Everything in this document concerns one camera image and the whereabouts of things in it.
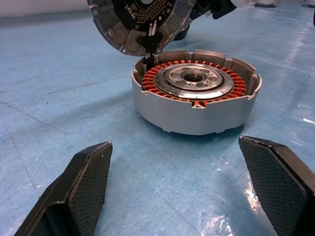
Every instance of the black gripper pad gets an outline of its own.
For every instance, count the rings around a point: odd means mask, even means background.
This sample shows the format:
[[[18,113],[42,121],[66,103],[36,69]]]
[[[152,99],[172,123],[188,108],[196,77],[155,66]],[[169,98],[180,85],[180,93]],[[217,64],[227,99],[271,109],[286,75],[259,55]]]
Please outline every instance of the black gripper pad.
[[[315,236],[314,173],[286,146],[242,136],[257,197],[279,236]]]
[[[77,153],[15,236],[92,236],[104,204],[112,149],[105,142]]]

